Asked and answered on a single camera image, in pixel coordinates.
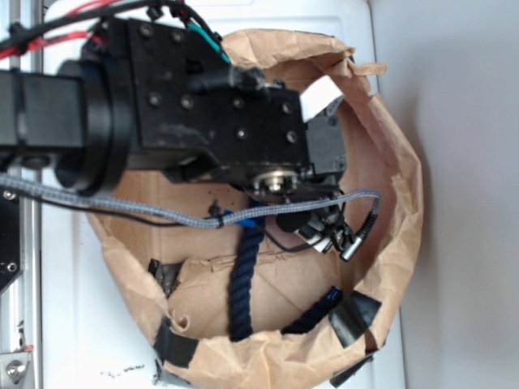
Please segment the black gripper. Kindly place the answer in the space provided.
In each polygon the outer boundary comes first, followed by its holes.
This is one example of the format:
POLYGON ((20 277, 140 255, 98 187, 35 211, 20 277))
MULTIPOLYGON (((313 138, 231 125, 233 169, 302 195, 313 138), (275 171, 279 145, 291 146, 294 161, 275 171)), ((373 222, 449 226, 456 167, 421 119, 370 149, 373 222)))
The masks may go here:
POLYGON ((164 175, 235 186, 258 207, 279 203, 283 231, 343 246, 344 208, 333 203, 347 166, 341 125, 336 111, 304 122, 300 95, 257 68, 191 76, 163 121, 164 175))

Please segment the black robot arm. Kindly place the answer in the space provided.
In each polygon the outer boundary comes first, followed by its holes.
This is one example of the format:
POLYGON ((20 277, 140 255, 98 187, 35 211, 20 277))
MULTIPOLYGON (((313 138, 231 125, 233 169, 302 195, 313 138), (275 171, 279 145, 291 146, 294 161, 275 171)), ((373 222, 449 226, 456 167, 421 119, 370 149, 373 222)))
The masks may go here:
POLYGON ((1 74, 1 166, 51 168, 84 196, 126 170, 221 182, 262 203, 340 194, 338 119, 258 67, 228 63, 198 32, 137 19, 99 25, 55 76, 1 74))

